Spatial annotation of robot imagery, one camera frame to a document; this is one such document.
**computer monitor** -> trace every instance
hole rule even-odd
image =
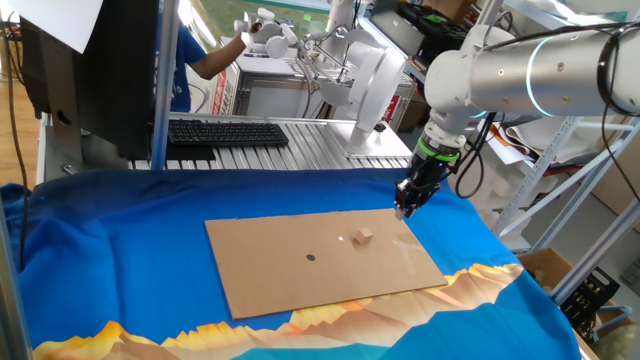
[[[149,157],[158,6],[158,0],[105,0],[83,54],[21,19],[27,93],[37,114],[52,114],[59,147],[80,141],[79,126],[121,155]]]

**desk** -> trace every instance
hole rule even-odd
[[[406,168],[409,157],[380,157],[372,159],[347,159],[341,154],[333,137],[328,136],[326,125],[329,123],[354,123],[350,120],[315,120],[287,118],[258,118],[246,116],[216,116],[204,114],[172,113],[171,119],[195,120],[205,122],[272,122],[279,124],[289,144],[285,147],[275,146],[243,146],[212,148],[215,160],[212,161],[167,161],[166,170],[217,170],[217,169],[252,169],[252,170],[329,170],[357,168]],[[53,131],[46,121],[40,129],[38,156],[38,183],[65,175],[60,166],[69,161],[55,151]],[[95,168],[121,168],[131,170],[149,170],[150,161],[131,161],[119,159],[113,145],[104,141],[92,141],[85,147],[88,155],[97,159],[101,166],[77,164],[79,171]]]

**white paper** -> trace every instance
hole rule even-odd
[[[10,0],[10,4],[25,19],[83,53],[102,0]]]
[[[522,144],[530,148],[538,155],[542,155],[551,141],[558,133],[562,125],[562,119],[543,117],[539,120],[526,124],[510,127],[506,134],[518,139]],[[556,153],[554,163],[565,163],[573,158],[595,152],[595,144],[582,140],[578,135],[572,133],[567,142]]]
[[[517,163],[518,161],[531,160],[530,157],[522,155],[521,152],[519,152],[512,146],[502,145],[502,143],[498,139],[491,139],[487,142],[487,144],[491,146],[493,152],[498,155],[500,160],[502,160],[505,165]]]

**cardboard sheet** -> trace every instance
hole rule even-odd
[[[367,227],[373,240],[355,241]],[[234,319],[445,285],[393,209],[206,222]]]

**black keyboard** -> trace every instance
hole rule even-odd
[[[203,123],[169,120],[169,139],[175,145],[251,146],[286,145],[280,126],[266,123]]]

